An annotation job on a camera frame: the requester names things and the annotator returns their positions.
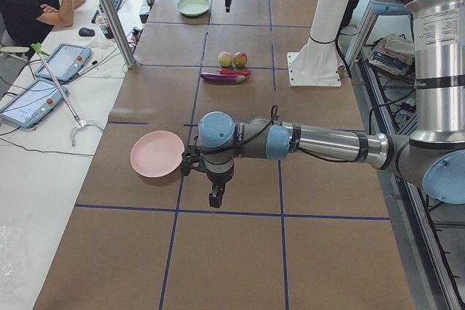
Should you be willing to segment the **green plate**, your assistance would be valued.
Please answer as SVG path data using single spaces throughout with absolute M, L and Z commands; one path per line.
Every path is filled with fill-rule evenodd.
M 185 17 L 200 17 L 209 9 L 209 0 L 179 0 L 177 3 L 177 10 Z

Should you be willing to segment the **stack of books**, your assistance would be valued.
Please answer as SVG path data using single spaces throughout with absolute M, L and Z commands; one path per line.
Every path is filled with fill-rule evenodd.
M 413 69 L 414 57 L 414 43 L 390 33 L 372 48 L 368 64 L 394 76 L 405 76 Z

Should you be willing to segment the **iced drink cup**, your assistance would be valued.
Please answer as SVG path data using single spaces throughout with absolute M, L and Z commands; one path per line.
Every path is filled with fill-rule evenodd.
M 100 28 L 100 30 L 102 31 L 102 33 L 103 33 L 104 37 L 106 37 L 106 39 L 113 39 L 114 38 L 113 31 L 112 31 L 112 29 L 110 27 L 110 23 L 108 22 L 106 14 L 99 13 L 96 16 L 95 23 L 98 25 L 98 27 Z

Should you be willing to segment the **seated person black shirt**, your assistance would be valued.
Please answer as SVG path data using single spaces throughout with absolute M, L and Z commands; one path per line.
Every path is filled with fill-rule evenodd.
M 1 0 L 9 37 L 19 46 L 42 42 L 55 27 L 73 26 L 74 10 L 86 0 Z

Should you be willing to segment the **pink plate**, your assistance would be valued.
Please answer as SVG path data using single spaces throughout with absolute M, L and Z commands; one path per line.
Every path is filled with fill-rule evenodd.
M 175 133 L 153 131 L 134 143 L 130 163 L 139 175 L 159 178 L 179 167 L 184 151 L 184 143 Z

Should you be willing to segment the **upper teach pendant tablet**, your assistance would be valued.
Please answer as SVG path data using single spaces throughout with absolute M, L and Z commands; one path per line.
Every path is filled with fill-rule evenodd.
M 92 49 L 87 46 L 67 43 L 61 43 L 50 54 L 41 52 L 60 83 L 67 83 L 77 76 L 92 55 Z

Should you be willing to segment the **red chili pepper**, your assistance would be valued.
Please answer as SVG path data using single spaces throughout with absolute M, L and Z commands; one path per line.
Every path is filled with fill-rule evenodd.
M 227 68 L 221 68 L 219 72 L 225 75 L 249 76 L 251 74 L 251 70 L 232 70 Z

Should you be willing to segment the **black computer mouse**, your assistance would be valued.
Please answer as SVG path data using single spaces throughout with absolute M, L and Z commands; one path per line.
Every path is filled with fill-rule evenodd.
M 78 31 L 80 37 L 92 37 L 95 35 L 94 29 L 91 28 L 80 28 Z

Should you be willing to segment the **teach pendant tablet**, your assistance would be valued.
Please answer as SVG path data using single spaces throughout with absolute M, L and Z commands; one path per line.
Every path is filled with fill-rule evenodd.
M 61 101 L 62 94 L 52 81 L 37 78 L 1 108 L 1 119 L 29 129 L 40 123 Z
M 92 55 L 92 49 L 87 46 L 67 43 L 61 43 L 50 54 L 41 52 L 60 83 L 67 83 L 77 76 Z

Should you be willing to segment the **aluminium frame post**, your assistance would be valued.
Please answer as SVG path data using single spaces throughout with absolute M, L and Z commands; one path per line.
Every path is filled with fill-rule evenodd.
M 113 2 L 111 0 L 99 0 L 100 5 L 103 8 L 103 12 L 106 14 L 108 23 L 110 28 L 113 32 L 113 36 L 115 42 L 119 48 L 119 51 L 124 59 L 124 62 L 128 69 L 134 67 L 135 58 L 132 54 L 132 50 L 126 40 L 126 35 L 124 33 L 121 21 L 119 20 L 117 11 L 113 6 Z

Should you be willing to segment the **lower teach pendant tablet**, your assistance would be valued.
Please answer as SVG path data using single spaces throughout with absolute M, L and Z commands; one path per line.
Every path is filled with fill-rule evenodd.
M 1 119 L 29 129 L 40 123 L 61 101 L 62 94 L 52 81 L 37 78 L 1 108 Z

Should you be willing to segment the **green-pink peach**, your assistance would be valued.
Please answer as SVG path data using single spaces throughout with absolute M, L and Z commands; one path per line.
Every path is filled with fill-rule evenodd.
M 222 68 L 227 68 L 233 64 L 233 55 L 229 52 L 223 51 L 218 54 L 217 60 Z

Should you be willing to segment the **purple eggplant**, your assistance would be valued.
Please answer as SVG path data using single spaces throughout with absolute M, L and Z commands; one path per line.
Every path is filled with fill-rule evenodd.
M 250 80 L 248 76 L 240 74 L 221 74 L 221 73 L 201 73 L 201 78 L 209 83 L 220 85 L 235 85 L 245 83 Z

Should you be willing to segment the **reacher grabber tool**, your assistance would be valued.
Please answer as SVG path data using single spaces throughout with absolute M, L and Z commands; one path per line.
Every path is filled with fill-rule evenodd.
M 53 70 L 50 68 L 49 63 L 46 61 L 45 56 L 47 53 L 41 49 L 41 44 L 36 43 L 32 44 L 31 48 L 34 50 L 34 52 L 39 56 L 39 59 L 42 61 L 43 66 L 46 68 L 46 71 L 49 73 L 50 78 L 52 79 L 53 83 L 57 87 L 57 90 L 61 94 L 64 102 L 66 103 L 69 111 L 71 112 L 73 119 L 75 120 L 76 124 L 75 126 L 71 129 L 70 131 L 70 141 L 71 145 L 73 147 L 76 146 L 76 135 L 79 131 L 84 131 L 86 128 L 89 127 L 95 127 L 98 129 L 100 132 L 104 131 L 104 128 L 101 127 L 96 121 L 86 121 L 84 119 L 81 119 L 78 115 L 78 113 L 75 111 L 74 107 L 70 103 L 70 100 L 68 99 L 67 94 L 64 92 L 61 84 L 57 80 L 57 77 L 55 76 Z

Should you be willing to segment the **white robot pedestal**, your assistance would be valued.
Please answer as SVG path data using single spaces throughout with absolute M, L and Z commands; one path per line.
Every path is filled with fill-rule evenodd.
M 349 0 L 318 0 L 307 43 L 287 54 L 292 87 L 341 86 L 336 44 L 348 4 Z

